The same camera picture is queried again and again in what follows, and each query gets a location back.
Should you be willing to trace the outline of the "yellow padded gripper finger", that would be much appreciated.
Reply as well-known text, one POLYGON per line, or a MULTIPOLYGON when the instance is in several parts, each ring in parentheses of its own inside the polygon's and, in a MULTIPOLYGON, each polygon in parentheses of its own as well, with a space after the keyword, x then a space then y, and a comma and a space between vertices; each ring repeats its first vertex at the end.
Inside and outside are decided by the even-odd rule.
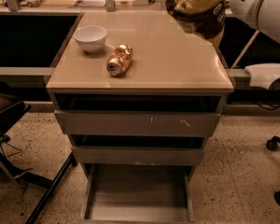
POLYGON ((181 0, 179 11, 184 14, 198 14, 215 7, 222 0, 181 0))

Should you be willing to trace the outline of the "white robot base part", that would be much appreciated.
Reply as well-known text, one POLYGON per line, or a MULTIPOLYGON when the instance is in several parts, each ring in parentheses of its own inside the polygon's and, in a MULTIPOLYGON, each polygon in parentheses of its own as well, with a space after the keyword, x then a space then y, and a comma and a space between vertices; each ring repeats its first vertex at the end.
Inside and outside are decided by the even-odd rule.
POLYGON ((260 63, 245 67, 250 76, 251 87, 268 90, 280 78, 280 63, 260 63))

